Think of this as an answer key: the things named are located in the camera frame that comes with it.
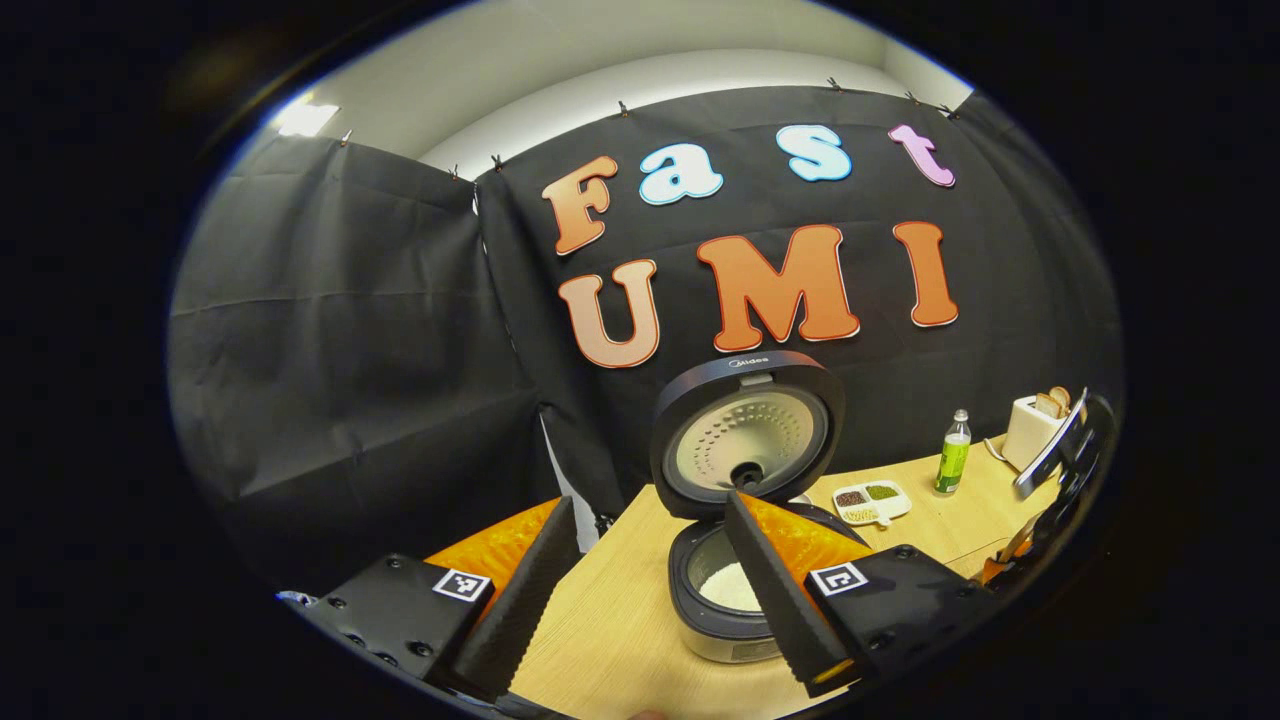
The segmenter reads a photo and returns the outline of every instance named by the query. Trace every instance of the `blue letter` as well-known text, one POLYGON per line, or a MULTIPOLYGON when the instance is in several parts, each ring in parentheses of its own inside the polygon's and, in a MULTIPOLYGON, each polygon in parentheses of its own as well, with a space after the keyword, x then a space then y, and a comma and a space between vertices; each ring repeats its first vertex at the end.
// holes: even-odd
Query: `blue letter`
POLYGON ((809 182, 845 179, 854 169, 840 136, 823 126, 787 126, 778 131, 778 147, 795 155, 787 163, 791 172, 809 182))
POLYGON ((649 205, 669 205, 681 197, 707 197, 724 184, 724 176, 712 169, 707 151, 698 145, 681 142, 654 150, 640 160, 640 197, 649 205), (671 160, 669 165, 663 163, 671 160))

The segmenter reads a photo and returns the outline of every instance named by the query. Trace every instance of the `wooden table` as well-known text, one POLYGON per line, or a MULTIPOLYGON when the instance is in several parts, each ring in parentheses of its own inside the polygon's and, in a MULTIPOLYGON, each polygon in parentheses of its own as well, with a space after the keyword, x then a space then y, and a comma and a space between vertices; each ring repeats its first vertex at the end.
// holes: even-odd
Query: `wooden table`
MULTIPOLYGON (((993 438, 1000 448, 1004 437, 993 438)), ((955 495, 932 489, 940 456, 820 478, 806 495, 833 510, 832 491, 893 480, 911 511, 888 528, 859 525, 873 550, 910 543, 972 577, 1027 520, 1053 501, 1047 482, 1024 502, 1016 473, 975 443, 955 495)), ((653 486, 627 506, 600 542, 559 582, 511 691, 586 720, 627 719, 641 710, 677 719, 772 719, 836 697, 810 700, 782 657, 723 665, 694 655, 678 635, 667 587, 667 553, 690 520, 672 518, 653 486)))

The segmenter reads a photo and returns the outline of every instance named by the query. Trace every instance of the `toast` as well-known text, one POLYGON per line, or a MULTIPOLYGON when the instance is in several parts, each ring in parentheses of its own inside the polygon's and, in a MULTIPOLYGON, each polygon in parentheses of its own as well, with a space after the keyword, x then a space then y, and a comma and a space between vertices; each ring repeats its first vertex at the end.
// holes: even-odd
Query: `toast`
POLYGON ((1043 392, 1036 393, 1036 410, 1039 410, 1055 420, 1066 416, 1066 407, 1043 392))
POLYGON ((1068 411, 1070 411, 1069 409, 1071 407, 1071 393, 1066 392, 1065 387, 1057 386, 1052 388, 1051 391, 1048 391, 1048 396, 1056 400, 1057 404, 1061 405, 1064 409, 1068 409, 1068 411))

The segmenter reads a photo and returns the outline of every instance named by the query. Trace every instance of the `black curtain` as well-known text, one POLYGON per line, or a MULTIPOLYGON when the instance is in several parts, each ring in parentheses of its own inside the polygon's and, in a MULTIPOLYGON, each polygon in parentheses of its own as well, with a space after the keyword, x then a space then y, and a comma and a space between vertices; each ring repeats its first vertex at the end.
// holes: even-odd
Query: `black curtain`
POLYGON ((559 491, 474 186, 275 137, 214 188, 177 274, 173 413, 255 570, 323 593, 559 491))
MULTIPOLYGON (((604 118, 547 141, 476 184, 357 143, 271 137, 211 193, 178 273, 170 386, 197 482, 255 568, 324 592, 379 553, 430 553, 559 495, 620 514, 650 482, 652 413, 681 372, 723 355, 700 243, 746 237, 776 268, 791 233, 831 224, 851 338, 760 350, 812 355, 844 382, 831 471, 937 452, 951 414, 1004 432, 1018 397, 1066 386, 1123 411, 1120 319, 1079 200, 989 101, 952 117, 872 92, 731 90, 604 118), (806 182, 776 141, 791 124, 836 132, 852 160, 806 182), (909 124, 955 173, 940 187, 888 131, 909 124), (708 197, 654 206, 641 159, 701 146, 724 178, 708 197), (604 234, 566 256, 543 190, 608 155, 604 234), (915 284, 893 225, 942 229, 959 318, 911 320, 915 284), (626 369, 580 352, 561 283, 604 279, 608 333, 631 336, 612 270, 652 259, 657 352, 626 369)), ((796 322, 803 319, 804 310, 796 322)), ((764 331, 759 318, 753 323, 764 331)))
MULTIPOLYGON (((959 407, 982 438, 1004 432, 1012 400, 1055 384, 1073 395, 1088 386, 1119 401, 1120 322, 1096 240, 1066 183, 1011 126, 980 97, 945 117, 873 92, 730 90, 600 119, 477 178, 489 258, 516 346, 531 366, 558 375, 548 402, 563 432, 552 434, 552 443, 562 464, 577 461, 572 474, 566 470, 570 480, 617 483, 626 497, 649 482, 657 393, 687 368, 723 356, 712 345, 721 328, 714 275, 695 252, 728 234, 745 236, 776 269, 797 227, 831 224, 844 234, 840 261, 860 332, 828 342, 792 332, 785 343, 844 380, 849 414, 832 471, 937 452, 959 407), (929 182, 890 140, 888 131, 904 123, 934 143, 937 161, 956 176, 954 187, 929 182), (806 182, 792 173, 774 140, 790 124, 835 131, 852 160, 850 176, 806 182), (641 159, 680 142, 700 145, 723 186, 703 199, 646 204, 637 191, 641 159), (543 188, 600 155, 618 165, 604 179, 608 210, 593 211, 604 234, 559 256, 543 188), (924 329, 911 322, 911 264, 892 233, 908 220, 943 232, 942 259, 960 309, 950 325, 924 329), (635 368, 594 365, 575 345, 557 288, 599 275, 607 332, 628 338, 626 296, 611 273, 641 258, 658 265, 652 283, 660 345, 635 368), (605 455, 612 465, 602 461, 605 455)), ((801 309, 796 322, 803 316, 801 309)), ((753 323, 764 331, 754 314, 753 323)), ((781 346, 765 332, 759 350, 781 346)))

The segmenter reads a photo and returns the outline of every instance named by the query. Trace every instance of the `plastic bottle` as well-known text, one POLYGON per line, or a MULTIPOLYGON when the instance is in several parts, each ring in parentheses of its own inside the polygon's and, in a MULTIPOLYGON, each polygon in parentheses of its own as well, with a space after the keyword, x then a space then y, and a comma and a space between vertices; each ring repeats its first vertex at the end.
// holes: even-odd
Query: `plastic bottle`
POLYGON ((942 462, 933 482, 933 489, 943 495, 954 493, 960 484, 964 461, 969 456, 969 441, 973 438, 973 433, 969 432, 969 413, 956 410, 954 419, 946 437, 942 438, 942 462))

